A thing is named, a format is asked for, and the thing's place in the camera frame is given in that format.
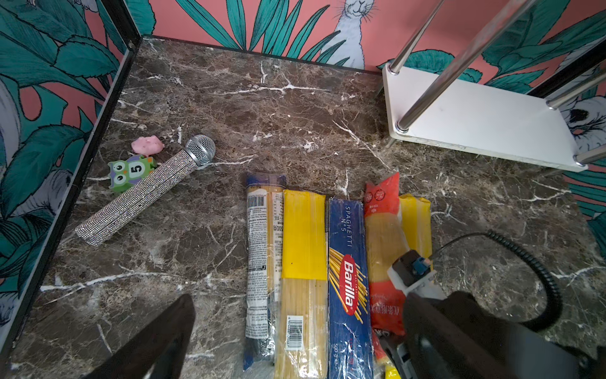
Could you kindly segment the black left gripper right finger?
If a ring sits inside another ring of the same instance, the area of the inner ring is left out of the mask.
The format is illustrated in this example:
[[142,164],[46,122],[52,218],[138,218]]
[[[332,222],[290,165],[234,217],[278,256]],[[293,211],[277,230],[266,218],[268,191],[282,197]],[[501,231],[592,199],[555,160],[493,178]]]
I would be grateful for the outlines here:
[[419,378],[515,377],[429,300],[408,295],[403,318],[407,350]]

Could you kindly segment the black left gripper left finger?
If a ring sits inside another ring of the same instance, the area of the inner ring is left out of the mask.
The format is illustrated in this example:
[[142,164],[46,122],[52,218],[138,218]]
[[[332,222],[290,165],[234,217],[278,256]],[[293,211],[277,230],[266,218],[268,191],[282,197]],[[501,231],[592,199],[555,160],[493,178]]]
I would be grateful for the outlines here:
[[87,378],[179,378],[196,311],[184,294]]

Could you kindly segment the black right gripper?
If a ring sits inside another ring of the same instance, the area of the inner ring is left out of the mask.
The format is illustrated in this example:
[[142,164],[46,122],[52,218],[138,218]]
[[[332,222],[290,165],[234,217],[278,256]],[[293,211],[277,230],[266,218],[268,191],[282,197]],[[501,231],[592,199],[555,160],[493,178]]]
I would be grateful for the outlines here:
[[[571,352],[523,325],[490,315],[469,293],[456,292],[443,300],[425,299],[503,364],[514,378],[580,376],[579,360]],[[404,336],[382,336],[380,345],[401,377],[419,378],[407,350],[407,327],[405,330]]]

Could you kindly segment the blue Barilla spaghetti box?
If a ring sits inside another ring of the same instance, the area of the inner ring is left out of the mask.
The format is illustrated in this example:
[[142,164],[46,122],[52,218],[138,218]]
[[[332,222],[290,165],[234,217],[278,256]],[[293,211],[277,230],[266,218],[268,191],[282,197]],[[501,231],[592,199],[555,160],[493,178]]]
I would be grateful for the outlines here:
[[369,269],[364,206],[328,202],[328,318],[330,378],[373,377]]

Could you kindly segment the red yellow narrow spaghetti bag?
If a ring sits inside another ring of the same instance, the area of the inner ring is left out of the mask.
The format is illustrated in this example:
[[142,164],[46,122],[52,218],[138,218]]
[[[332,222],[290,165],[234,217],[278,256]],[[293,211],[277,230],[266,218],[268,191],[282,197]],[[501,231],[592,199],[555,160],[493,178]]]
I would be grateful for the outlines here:
[[369,267],[369,295],[375,357],[386,358],[379,336],[404,336],[402,307],[404,293],[392,284],[388,270],[410,250],[402,230],[399,173],[380,184],[367,183],[365,190],[365,243]]

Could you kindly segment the plain yellow spaghetti bag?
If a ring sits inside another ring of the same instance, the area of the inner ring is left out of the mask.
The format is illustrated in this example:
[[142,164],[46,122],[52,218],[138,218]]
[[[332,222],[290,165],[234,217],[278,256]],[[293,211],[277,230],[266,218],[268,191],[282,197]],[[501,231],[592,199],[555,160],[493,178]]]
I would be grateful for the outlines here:
[[431,202],[412,194],[400,198],[402,211],[402,230],[406,235],[410,249],[416,250],[421,257],[432,256]]

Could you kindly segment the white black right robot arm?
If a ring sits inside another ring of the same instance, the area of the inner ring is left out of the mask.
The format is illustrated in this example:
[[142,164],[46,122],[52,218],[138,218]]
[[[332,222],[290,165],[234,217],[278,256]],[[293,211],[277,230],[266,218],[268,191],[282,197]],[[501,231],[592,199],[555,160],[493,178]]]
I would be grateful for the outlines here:
[[380,345],[402,378],[603,378],[597,357],[547,341],[519,323],[492,316],[473,296],[443,300],[412,294],[403,305],[405,336]]

